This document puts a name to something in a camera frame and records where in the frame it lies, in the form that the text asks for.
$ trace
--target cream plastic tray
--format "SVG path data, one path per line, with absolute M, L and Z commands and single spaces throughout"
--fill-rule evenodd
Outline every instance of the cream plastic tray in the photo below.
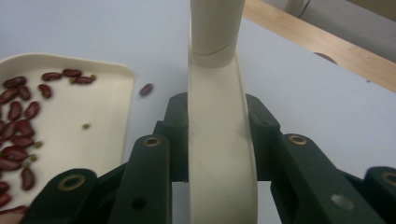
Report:
M 63 77 L 48 82 L 52 98 L 45 100 L 37 89 L 46 72 L 62 72 L 65 68 L 83 71 L 83 76 L 96 74 L 91 85 L 71 85 Z M 98 176 L 121 163 L 126 126 L 134 87 L 134 73 L 127 67 L 114 63 L 93 62 L 48 54 L 23 54 L 0 61 L 0 83 L 25 76 L 32 99 L 20 101 L 23 108 L 33 100 L 41 104 L 39 115 L 32 120 L 35 140 L 43 147 L 27 149 L 35 153 L 38 161 L 31 167 L 35 172 L 33 189 L 21 189 L 21 169 L 3 172 L 2 180 L 11 185 L 8 192 L 13 200 L 5 207 L 30 204 L 34 197 L 57 174 L 73 169 L 87 168 Z M 1 106 L 2 120 L 8 122 L 9 105 Z M 90 123 L 87 130 L 82 125 Z M 5 142 L 2 148 L 10 145 Z

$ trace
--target table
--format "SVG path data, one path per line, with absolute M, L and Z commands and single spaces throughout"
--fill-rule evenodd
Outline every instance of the table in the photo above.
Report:
M 134 141 L 152 133 L 155 122 L 163 119 L 168 99 L 187 91 L 189 10 L 187 0 L 2 1 L 0 58 L 47 52 L 132 68 L 136 83 L 124 150 L 127 161 Z M 389 63 L 312 27 L 313 32 L 301 35 L 298 31 L 308 27 L 306 23 L 259 1 L 247 0 L 245 16 L 268 21 L 263 29 L 242 20 L 238 52 L 245 91 L 272 111 L 281 131 L 312 138 L 338 168 L 359 177 L 371 166 L 396 167 L 396 94 L 272 29 L 288 38 L 295 36 L 340 65 L 352 62 L 355 55 L 366 55 L 361 56 L 366 62 L 361 71 L 385 74 L 379 71 Z M 349 47 L 342 51 L 340 46 L 345 44 Z M 324 49 L 333 49 L 333 53 Z M 370 80 L 379 83 L 388 78 L 381 74 Z M 149 82 L 154 83 L 154 92 L 139 97 L 139 89 Z M 259 183 L 259 194 L 259 223 L 279 223 L 269 183 Z M 188 184 L 174 184 L 174 223 L 188 223 L 188 198 Z
M 340 66 L 396 91 L 396 63 L 351 44 L 260 0 L 247 0 L 245 18 L 313 52 L 333 58 Z

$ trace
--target white plastic part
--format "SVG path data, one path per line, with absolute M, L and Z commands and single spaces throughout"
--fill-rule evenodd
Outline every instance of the white plastic part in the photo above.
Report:
M 257 176 L 248 108 L 235 54 L 219 68 L 189 53 L 192 224 L 257 223 Z
M 44 83 L 41 75 L 75 68 L 83 76 L 96 74 L 91 85 L 71 85 L 68 78 L 47 82 L 53 95 L 44 99 L 37 85 Z M 5 207 L 29 205 L 34 197 L 56 175 L 73 168 L 87 168 L 98 176 L 121 164 L 126 125 L 134 86 L 134 74 L 127 67 L 114 64 L 61 57 L 48 54 L 23 54 L 0 62 L 0 83 L 25 76 L 32 99 L 20 101 L 25 109 L 32 101 L 38 101 L 41 109 L 32 119 L 34 139 L 42 141 L 39 149 L 29 147 L 38 161 L 31 164 L 36 176 L 35 186 L 29 191 L 21 189 L 21 170 L 2 172 L 13 200 Z M 8 105 L 2 105 L 2 119 L 7 122 Z M 83 124 L 89 123 L 84 130 Z
M 195 61 L 206 67 L 229 63 L 245 0 L 191 0 L 191 45 Z

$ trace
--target bean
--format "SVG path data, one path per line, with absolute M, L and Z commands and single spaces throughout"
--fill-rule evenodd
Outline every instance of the bean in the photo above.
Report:
M 30 147 L 35 143 L 35 141 L 30 137 L 23 137 L 17 135 L 11 136 L 9 138 L 9 141 L 11 141 L 12 144 L 14 144 L 17 147 Z
M 18 87 L 18 95 L 22 98 L 22 100 L 27 101 L 30 100 L 32 94 L 27 86 L 22 85 Z
M 1 132 L 1 130 L 4 128 L 5 125 L 6 125 L 6 123 L 3 122 L 2 119 L 0 119 L 0 132 Z
M 23 147 L 17 146 L 5 147 L 1 151 L 1 154 L 2 156 L 14 161 L 22 161 L 29 157 L 29 154 L 27 154 Z
M 16 127 L 17 127 L 16 121 L 12 120 L 9 123 L 7 123 L 0 132 L 1 138 L 5 140 L 11 137 L 12 135 L 14 135 L 14 133 L 16 132 Z
M 11 196 L 7 193 L 0 194 L 0 208 L 11 201 Z
M 80 77 L 82 72 L 77 69 L 66 68 L 62 71 L 62 74 L 64 74 L 65 77 Z
M 50 72 L 50 73 L 44 73 L 41 76 L 41 79 L 43 79 L 44 81 L 52 81 L 52 80 L 60 79 L 61 77 L 62 77 L 61 73 Z
M 0 215 L 7 214 L 7 213 L 25 214 L 28 208 L 29 207 L 27 207 L 25 205 L 20 205 L 18 207 L 14 207 L 14 208 L 10 208 L 10 209 L 6 209 L 6 210 L 3 210 L 3 211 L 0 211 Z
M 18 136 L 30 137 L 35 134 L 35 130 L 29 119 L 20 119 L 16 124 L 16 133 L 19 133 Z
M 6 193 L 9 190 L 9 184 L 6 181 L 0 181 L 0 194 Z
M 93 81 L 94 81 L 94 79 L 91 77 L 76 77 L 74 79 L 74 83 L 77 83 L 80 85 L 91 84 Z
M 33 101 L 27 106 L 24 115 L 27 119 L 32 119 L 38 114 L 39 111 L 40 104 L 37 101 Z
M 147 96 L 147 95 L 149 95 L 151 93 L 153 88 L 154 88 L 154 86 L 151 83 L 149 83 L 146 86 L 144 86 L 142 88 L 142 90 L 140 90 L 139 93 L 140 93 L 141 96 Z
M 14 99 L 18 94 L 18 89 L 9 88 L 0 94 L 0 104 L 5 104 Z
M 24 85 L 25 83 L 26 83 L 26 77 L 14 77 L 3 82 L 3 86 L 8 89 L 8 88 Z
M 21 161 L 14 161 L 0 157 L 0 169 L 4 171 L 13 171 L 21 168 Z
M 22 177 L 22 189 L 29 190 L 35 185 L 35 174 L 33 171 L 27 167 L 24 168 L 21 172 Z
M 41 94 L 43 95 L 44 98 L 48 99 L 52 96 L 52 90 L 50 86 L 46 84 L 40 84 L 38 85 L 38 89 L 41 91 Z
M 18 101 L 13 101 L 11 104 L 9 104 L 9 110 L 8 110 L 8 119 L 9 120 L 16 120 L 21 117 L 22 113 L 22 105 Z

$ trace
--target wooden edge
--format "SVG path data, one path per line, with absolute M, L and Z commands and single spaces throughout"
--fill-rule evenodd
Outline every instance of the wooden edge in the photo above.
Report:
M 396 63 L 291 16 L 260 0 L 246 0 L 244 17 L 338 65 L 396 92 Z

